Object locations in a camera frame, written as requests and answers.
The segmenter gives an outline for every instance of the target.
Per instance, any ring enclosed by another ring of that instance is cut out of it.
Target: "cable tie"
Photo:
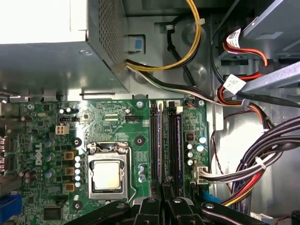
[[[202,25],[205,24],[205,19],[204,19],[204,18],[201,18],[200,20],[195,21],[195,24],[196,24],[196,25],[199,25],[199,26],[202,26]]]
[[[248,164],[245,163],[242,159],[240,160],[240,163],[242,163],[245,167],[248,167]]]
[[[267,169],[267,167],[265,166],[265,164],[263,163],[263,160],[261,159],[261,158],[259,158],[259,157],[255,157],[255,161],[256,161],[256,163],[258,164],[258,165],[260,165],[264,170],[266,170]]]
[[[250,100],[244,98],[242,100],[242,104],[240,106],[243,107],[243,108],[245,108],[245,109],[247,109],[249,105],[250,105]]]

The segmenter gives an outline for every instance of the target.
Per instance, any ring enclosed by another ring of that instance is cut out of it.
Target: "ram slot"
[[[158,109],[156,102],[150,102],[150,150],[151,179],[158,179]]]
[[[161,104],[157,107],[157,172],[158,180],[162,182],[163,179],[163,168],[164,168],[164,159],[163,159],[163,107]]]
[[[183,170],[182,170],[182,121],[176,110],[168,112],[168,149],[170,159],[170,176],[174,182],[176,196],[183,196]]]

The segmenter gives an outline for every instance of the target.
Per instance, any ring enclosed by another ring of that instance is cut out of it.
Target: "capacitor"
[[[197,149],[198,152],[203,152],[204,146],[199,144],[199,145],[197,145],[196,149]]]
[[[50,154],[46,155],[45,161],[50,162],[50,161],[54,160],[54,158],[55,158],[55,155],[53,153],[50,153]]]
[[[145,170],[145,167],[144,167],[143,164],[139,164],[139,165],[137,166],[137,169],[139,170],[139,172],[143,172],[143,171]]]
[[[29,172],[29,171],[30,171],[30,169],[27,168],[27,169],[25,169],[25,170],[19,172],[19,176],[20,176],[20,177],[23,177],[23,176],[25,175],[25,173],[27,173],[27,172]]]
[[[30,170],[29,172],[25,173],[25,177],[26,178],[29,178],[33,175],[36,175],[37,174],[37,171],[36,170]]]
[[[80,166],[81,166],[81,164],[80,163],[75,163],[75,168],[79,168]]]
[[[199,137],[199,143],[200,144],[205,144],[206,143],[206,137],[203,137],[203,136],[201,136],[201,137]]]
[[[33,129],[28,130],[27,133],[28,133],[29,135],[31,135],[31,134],[38,134],[38,133],[39,133],[39,130],[36,129],[36,128],[33,128]]]
[[[66,109],[66,113],[69,113],[69,114],[77,113],[77,112],[78,112],[78,109],[73,109],[73,108],[70,108],[70,107],[68,107]]]
[[[75,172],[76,175],[79,175],[81,171],[80,171],[80,169],[75,169],[74,172]]]
[[[129,109],[129,108],[125,109],[125,113],[126,114],[130,114],[131,113],[131,109]]]
[[[31,184],[31,183],[35,182],[36,180],[37,180],[37,177],[36,177],[36,176],[32,176],[32,177],[30,177],[30,178],[27,178],[27,179],[25,180],[25,183],[26,183],[26,184]]]
[[[21,116],[20,121],[21,122],[32,122],[33,118],[31,116]]]
[[[188,150],[192,150],[193,149],[193,145],[192,144],[187,144],[187,149]]]
[[[45,172],[45,177],[46,178],[50,178],[55,174],[55,170],[54,169],[50,169],[48,171]]]
[[[193,156],[194,156],[194,154],[193,154],[192,151],[189,151],[189,152],[187,153],[187,157],[188,157],[188,158],[192,158]]]
[[[75,182],[75,187],[79,188],[81,186],[80,182]]]
[[[76,180],[76,181],[80,181],[80,179],[81,179],[81,177],[80,177],[80,176],[78,176],[78,175],[77,175],[77,176],[75,176],[75,180]]]
[[[74,159],[75,159],[75,162],[79,162],[81,160],[81,157],[80,156],[76,156]]]
[[[145,176],[145,174],[141,174],[140,176],[139,176],[139,182],[140,183],[143,183],[144,181],[145,181],[145,179],[146,179],[146,176]]]
[[[54,145],[55,145],[55,141],[53,139],[44,141],[45,148],[50,148],[53,147]]]
[[[189,159],[189,160],[187,161],[187,164],[188,164],[189,166],[191,166],[191,165],[194,164],[194,161],[193,161],[192,159]]]

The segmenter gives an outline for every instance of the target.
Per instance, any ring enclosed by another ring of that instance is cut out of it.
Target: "screw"
[[[211,203],[207,203],[205,205],[205,207],[208,208],[208,209],[213,209],[215,206],[213,204],[211,204]]]
[[[95,152],[96,152],[96,149],[90,149],[90,154],[91,155],[95,154]]]
[[[138,102],[136,103],[136,106],[137,106],[138,108],[142,108],[143,105],[144,105],[144,103],[141,102],[141,101],[138,101]]]
[[[154,203],[154,202],[155,202],[155,199],[154,199],[154,198],[148,198],[148,202],[149,202],[149,203]]]
[[[33,108],[34,108],[34,106],[33,106],[32,104],[28,104],[28,105],[27,105],[27,109],[33,110]]]
[[[181,199],[180,199],[180,198],[175,198],[173,201],[174,201],[175,203],[180,203],[180,202],[181,202]]]
[[[198,102],[198,105],[199,105],[199,106],[204,106],[204,104],[205,104],[205,102],[204,102],[203,100],[200,100],[200,101]]]
[[[81,55],[92,55],[91,52],[86,51],[86,50],[80,50],[79,53],[80,53]]]
[[[119,204],[119,205],[117,205],[117,208],[118,208],[118,209],[123,209],[123,208],[124,208],[124,204]]]

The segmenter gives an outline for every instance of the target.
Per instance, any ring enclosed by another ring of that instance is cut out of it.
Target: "orange wire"
[[[226,46],[227,49],[225,48],[226,51],[228,51],[228,50],[230,51],[230,50],[232,49],[232,50],[236,50],[237,53],[239,53],[239,50],[242,50],[242,51],[246,51],[246,52],[251,52],[251,53],[259,54],[259,55],[262,57],[262,59],[263,59],[264,66],[265,66],[265,67],[268,66],[268,59],[267,59],[266,55],[265,55],[263,52],[261,52],[261,51],[259,51],[259,50],[257,50],[257,49],[254,49],[254,48],[235,48],[235,47],[229,45],[228,43],[226,43],[226,45],[227,45],[227,46]]]

